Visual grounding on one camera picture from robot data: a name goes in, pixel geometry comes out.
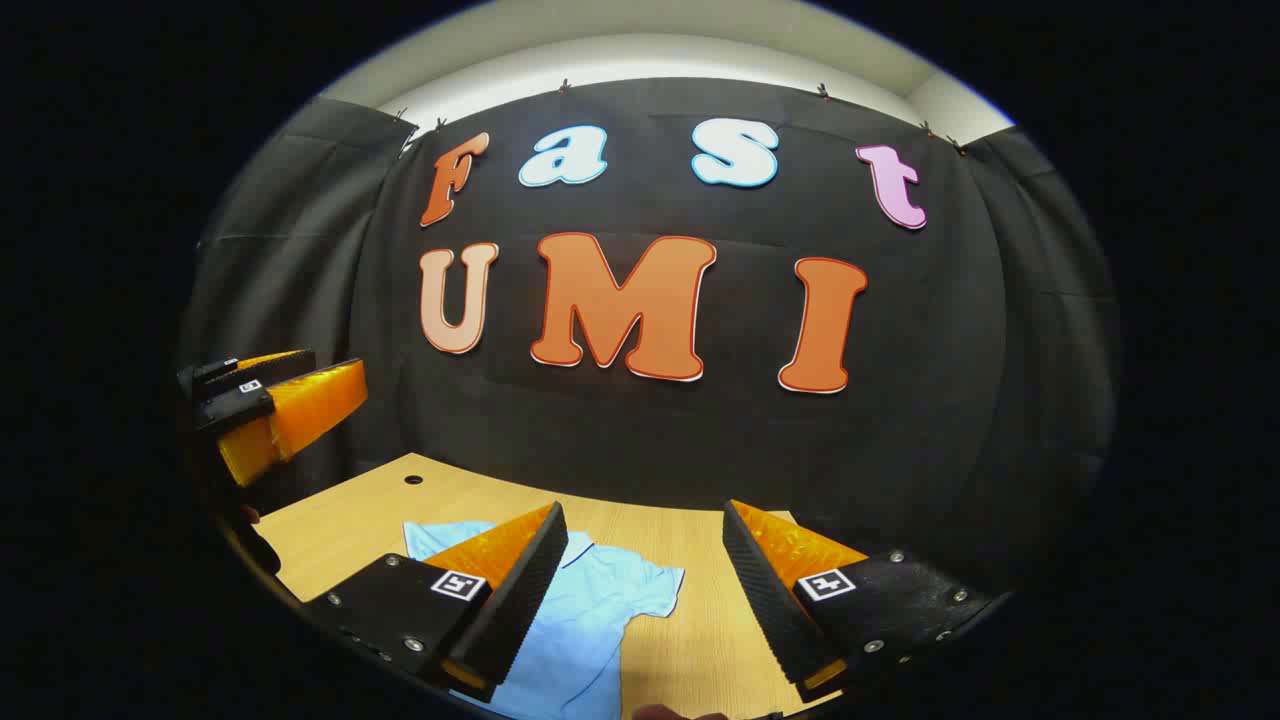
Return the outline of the black backdrop cloth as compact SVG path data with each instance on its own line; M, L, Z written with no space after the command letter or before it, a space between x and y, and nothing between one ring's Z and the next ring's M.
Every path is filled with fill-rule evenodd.
M408 452L567 495L783 509L993 594L1114 430L1111 273L1016 128L956 152L795 88L630 79L410 137L319 99L195 245L178 364L364 360L278 509Z

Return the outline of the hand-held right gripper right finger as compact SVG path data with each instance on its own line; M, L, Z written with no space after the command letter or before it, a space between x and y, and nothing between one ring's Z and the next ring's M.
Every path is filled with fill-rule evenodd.
M892 547L864 553L735 498L722 543L765 643L804 701L934 664L1009 601Z

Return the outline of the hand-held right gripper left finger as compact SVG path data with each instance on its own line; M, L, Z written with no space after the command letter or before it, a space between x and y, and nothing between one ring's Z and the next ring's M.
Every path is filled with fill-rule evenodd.
M552 502L425 560L385 553L305 606L316 624L394 671L488 702L567 543L563 507Z

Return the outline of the light blue T-shirt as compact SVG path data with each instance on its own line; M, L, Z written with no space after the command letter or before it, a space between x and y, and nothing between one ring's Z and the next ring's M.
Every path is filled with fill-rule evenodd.
M507 680L483 707L513 720L620 720L620 652L630 621L668 618L682 568L571 532Z

